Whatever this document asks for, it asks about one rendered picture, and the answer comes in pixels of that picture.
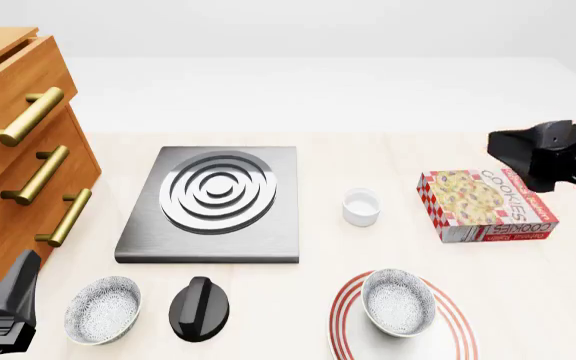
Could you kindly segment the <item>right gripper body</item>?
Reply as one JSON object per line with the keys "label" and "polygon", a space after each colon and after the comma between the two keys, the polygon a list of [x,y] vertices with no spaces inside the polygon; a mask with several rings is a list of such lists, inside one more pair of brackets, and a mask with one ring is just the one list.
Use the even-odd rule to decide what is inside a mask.
{"label": "right gripper body", "polygon": [[494,131],[488,134],[487,152],[513,170],[530,191],[551,192],[556,183],[555,153],[543,140],[538,128]]}

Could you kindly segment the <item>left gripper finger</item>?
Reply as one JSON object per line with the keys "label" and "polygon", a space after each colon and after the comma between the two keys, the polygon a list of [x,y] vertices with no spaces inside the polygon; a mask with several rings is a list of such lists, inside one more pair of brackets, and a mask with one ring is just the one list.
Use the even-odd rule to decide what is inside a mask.
{"label": "left gripper finger", "polygon": [[0,317],[36,326],[35,291],[41,257],[25,250],[0,281]]}

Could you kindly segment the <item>patterned black and white bowl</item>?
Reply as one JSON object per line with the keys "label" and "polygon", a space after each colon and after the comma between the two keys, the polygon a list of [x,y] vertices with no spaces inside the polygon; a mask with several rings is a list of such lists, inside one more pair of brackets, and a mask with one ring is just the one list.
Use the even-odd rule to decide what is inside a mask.
{"label": "patterned black and white bowl", "polygon": [[379,269],[365,278],[361,302],[381,332],[412,338],[426,331],[436,315],[435,297],[424,281],[400,269]]}
{"label": "patterned black and white bowl", "polygon": [[88,284],[71,300],[64,330],[76,344],[110,344],[132,329],[141,310],[137,284],[123,276],[108,276]]}

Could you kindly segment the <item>small white ramekin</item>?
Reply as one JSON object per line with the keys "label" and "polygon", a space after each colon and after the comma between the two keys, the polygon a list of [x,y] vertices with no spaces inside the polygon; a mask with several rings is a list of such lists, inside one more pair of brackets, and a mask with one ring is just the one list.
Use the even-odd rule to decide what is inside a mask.
{"label": "small white ramekin", "polygon": [[369,227],[377,221],[381,212],[377,194],[368,188],[352,188],[342,201],[342,216],[356,227]]}

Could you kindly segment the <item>white plate with red rings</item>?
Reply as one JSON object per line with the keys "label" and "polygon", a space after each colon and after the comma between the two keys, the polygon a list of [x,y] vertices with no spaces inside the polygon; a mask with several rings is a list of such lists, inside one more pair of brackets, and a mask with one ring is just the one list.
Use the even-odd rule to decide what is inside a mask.
{"label": "white plate with red rings", "polygon": [[482,360],[475,333],[460,308],[431,282],[437,305],[432,325],[414,338],[381,332],[362,306],[364,272],[338,290],[328,316],[328,342],[334,360]]}

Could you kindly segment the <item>flat stove plate with rings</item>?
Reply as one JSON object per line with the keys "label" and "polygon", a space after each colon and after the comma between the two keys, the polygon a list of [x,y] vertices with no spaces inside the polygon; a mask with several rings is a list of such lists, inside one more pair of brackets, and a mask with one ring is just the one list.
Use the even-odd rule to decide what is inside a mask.
{"label": "flat stove plate with rings", "polygon": [[118,263],[298,263],[293,146],[164,146]]}

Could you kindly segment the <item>printed cookies box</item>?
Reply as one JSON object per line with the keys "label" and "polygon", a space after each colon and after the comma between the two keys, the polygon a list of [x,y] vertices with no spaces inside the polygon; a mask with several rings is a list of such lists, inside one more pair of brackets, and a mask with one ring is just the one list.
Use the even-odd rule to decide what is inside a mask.
{"label": "printed cookies box", "polygon": [[547,239],[559,224],[508,168],[424,172],[416,189],[444,243]]}

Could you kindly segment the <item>round black stove knob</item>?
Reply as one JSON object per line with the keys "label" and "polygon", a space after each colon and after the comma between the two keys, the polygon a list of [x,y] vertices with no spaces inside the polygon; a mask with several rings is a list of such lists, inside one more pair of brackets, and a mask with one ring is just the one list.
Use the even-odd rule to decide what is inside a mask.
{"label": "round black stove knob", "polygon": [[194,277],[173,299],[169,309],[171,329],[188,342],[207,341],[227,323],[230,313],[225,291],[207,277]]}

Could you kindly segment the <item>wooden drawer standing slightly open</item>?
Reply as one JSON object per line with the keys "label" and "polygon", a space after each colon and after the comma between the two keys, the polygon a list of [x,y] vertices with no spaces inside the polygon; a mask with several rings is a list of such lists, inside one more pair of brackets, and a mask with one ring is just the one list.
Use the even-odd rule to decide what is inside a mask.
{"label": "wooden drawer standing slightly open", "polygon": [[51,112],[16,146],[9,147],[0,142],[0,175],[77,94],[71,74],[52,37],[30,41],[26,47],[0,64],[1,131],[31,107],[26,101],[26,95],[41,94],[53,87],[62,90],[64,97]]}

